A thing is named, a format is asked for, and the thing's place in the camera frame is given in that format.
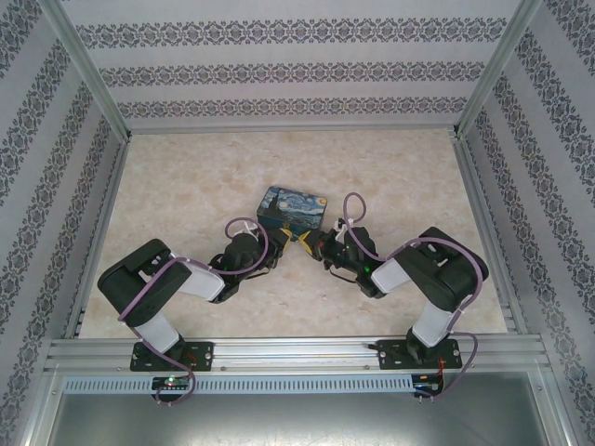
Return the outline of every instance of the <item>perforated metal strip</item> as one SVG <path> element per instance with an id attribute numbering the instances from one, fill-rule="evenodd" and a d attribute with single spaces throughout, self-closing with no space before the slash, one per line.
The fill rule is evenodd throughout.
<path id="1" fill-rule="evenodd" d="M 64 394 L 147 394 L 150 376 L 81 376 L 66 380 Z M 410 374 L 342 376 L 199 376 L 194 393 L 217 394 L 304 394 L 304 393 L 381 393 L 412 392 Z M 164 390 L 164 394 L 184 393 Z"/>

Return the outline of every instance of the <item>black bracket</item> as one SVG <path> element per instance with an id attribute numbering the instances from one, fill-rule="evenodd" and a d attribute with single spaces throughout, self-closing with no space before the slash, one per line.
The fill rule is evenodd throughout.
<path id="1" fill-rule="evenodd" d="M 193 372 L 210 372 L 215 345 L 212 342 L 186 342 L 178 362 Z M 154 355 L 142 342 L 132 349 L 132 372 L 180 372 L 179 367 Z"/>
<path id="2" fill-rule="evenodd" d="M 369 345 L 376 350 L 380 370 L 419 370 L 419 369 L 439 369 L 439 360 L 443 361 L 443 368 L 460 369 L 463 367 L 458 342 L 455 339 L 444 339 L 438 346 L 432 350 L 432 357 L 417 362 L 407 352 L 407 341 L 405 339 L 385 339 Z"/>

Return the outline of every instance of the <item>marble floor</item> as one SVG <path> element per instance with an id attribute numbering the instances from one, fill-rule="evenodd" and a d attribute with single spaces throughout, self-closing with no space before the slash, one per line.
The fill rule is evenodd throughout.
<path id="1" fill-rule="evenodd" d="M 324 229 L 359 191 L 381 255 L 433 225 L 484 257 L 446 130 L 134 136 L 95 282 L 152 238 L 208 261 L 228 243 L 226 222 L 255 216 L 271 185 L 326 197 Z M 178 293 L 164 312 L 187 337 L 403 335 L 425 301 L 410 282 L 369 299 L 292 243 L 277 269 L 227 302 Z M 133 337 L 116 317 L 95 285 L 81 337 Z M 506 332 L 491 279 L 456 328 Z"/>

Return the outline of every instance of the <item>wall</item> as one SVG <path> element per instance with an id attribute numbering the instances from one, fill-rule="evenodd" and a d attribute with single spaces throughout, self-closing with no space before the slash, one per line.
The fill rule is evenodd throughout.
<path id="1" fill-rule="evenodd" d="M 62 337 L 123 144 L 32 0 L 0 1 L 0 445 Z"/>
<path id="2" fill-rule="evenodd" d="M 466 135 L 524 318 L 544 337 L 580 444 L 595 444 L 594 7 L 544 2 Z"/>
<path id="3" fill-rule="evenodd" d="M 250 125 L 453 125 L 518 3 L 63 5 L 130 128 L 164 133 Z"/>

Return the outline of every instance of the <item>box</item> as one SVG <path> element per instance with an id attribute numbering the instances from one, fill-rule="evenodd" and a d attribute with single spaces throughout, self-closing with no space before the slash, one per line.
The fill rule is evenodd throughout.
<path id="1" fill-rule="evenodd" d="M 324 209 L 324 197 L 271 186 L 258 207 L 258 223 L 266 230 L 291 230 L 295 241 L 304 232 L 323 225 Z"/>

